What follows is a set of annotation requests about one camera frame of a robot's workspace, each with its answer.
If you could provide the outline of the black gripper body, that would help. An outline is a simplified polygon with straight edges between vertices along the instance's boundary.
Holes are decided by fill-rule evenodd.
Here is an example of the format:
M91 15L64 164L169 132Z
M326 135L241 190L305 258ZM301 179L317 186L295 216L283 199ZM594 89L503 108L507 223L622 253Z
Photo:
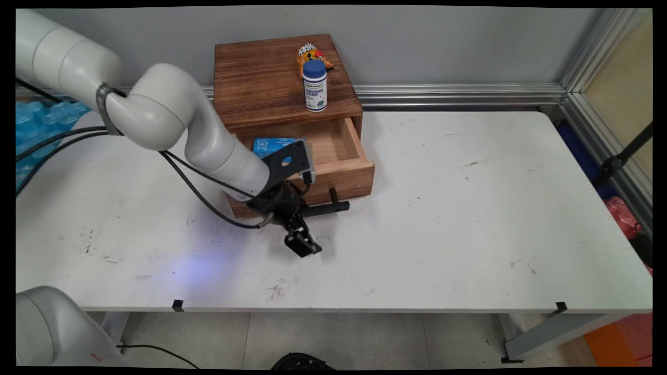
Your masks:
M305 189L301 190L291 181L283 181L264 191L258 198L248 201L247 207L264 218L261 224L286 224L297 209L302 211L305 205L303 197L310 187L310 183L307 183Z

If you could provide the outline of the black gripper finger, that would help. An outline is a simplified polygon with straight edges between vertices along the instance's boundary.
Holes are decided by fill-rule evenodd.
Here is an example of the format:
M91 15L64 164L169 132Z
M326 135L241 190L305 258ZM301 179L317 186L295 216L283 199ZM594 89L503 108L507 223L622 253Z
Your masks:
M321 245L316 243L310 235L310 229L307 224L300 226L290 225L286 227L286 230L285 245L300 256L300 258L305 258L305 256L314 255L322 251Z
M286 221L286 240L293 241L295 239L305 239L305 226L302 217L302 212L297 209L290 218Z

